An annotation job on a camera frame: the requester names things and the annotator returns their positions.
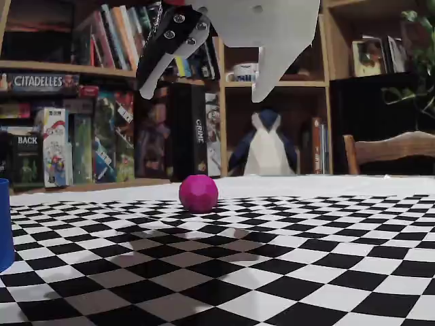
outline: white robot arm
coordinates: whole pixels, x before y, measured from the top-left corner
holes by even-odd
[[[259,48],[252,101],[262,102],[314,39],[320,0],[166,0],[137,69],[139,91],[151,99],[175,56],[193,54],[210,24],[230,48]]]

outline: screw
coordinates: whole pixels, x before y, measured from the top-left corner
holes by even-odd
[[[171,30],[164,32],[164,36],[167,39],[173,39],[175,37],[175,33]]]
[[[202,13],[203,15],[207,15],[209,10],[207,9],[207,7],[201,7],[201,8],[198,8],[198,12]]]
[[[207,24],[204,22],[199,22],[196,26],[196,29],[200,31],[204,31],[205,29],[207,29]]]
[[[186,20],[186,17],[184,17],[184,15],[181,14],[176,14],[174,16],[174,22],[181,24],[182,22],[184,22],[184,20]]]
[[[189,37],[186,41],[187,44],[189,44],[190,46],[194,46],[196,44],[196,40]]]
[[[256,5],[256,6],[252,7],[252,10],[256,14],[261,14],[263,12],[263,7],[261,5]]]

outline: blue cup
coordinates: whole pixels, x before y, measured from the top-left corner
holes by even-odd
[[[0,272],[8,269],[13,264],[14,258],[9,181],[0,179]]]

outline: white mug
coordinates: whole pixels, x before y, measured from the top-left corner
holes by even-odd
[[[258,63],[241,63],[233,67],[233,72],[226,74],[228,82],[255,82],[258,76]]]

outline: board game box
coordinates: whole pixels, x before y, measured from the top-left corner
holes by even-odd
[[[51,93],[74,95],[79,90],[79,75],[53,73],[2,73],[0,92]]]
[[[10,135],[10,178],[14,189],[44,187],[41,159],[42,139],[39,134]]]
[[[91,117],[84,114],[73,115],[73,130],[73,183],[92,183]]]
[[[0,119],[29,119],[30,111],[29,103],[1,103]]]
[[[67,113],[65,109],[46,107],[43,110],[43,165],[46,188],[69,185],[67,164]]]
[[[168,179],[173,177],[171,130],[167,119],[169,87],[159,86],[152,101],[136,99],[136,176]]]
[[[205,88],[190,84],[172,84],[169,102],[173,180],[183,181],[189,175],[207,175]]]
[[[92,145],[93,175],[96,183],[116,182],[115,109],[115,94],[100,90],[94,113]]]
[[[116,180],[135,178],[135,146],[133,126],[133,93],[115,93]]]

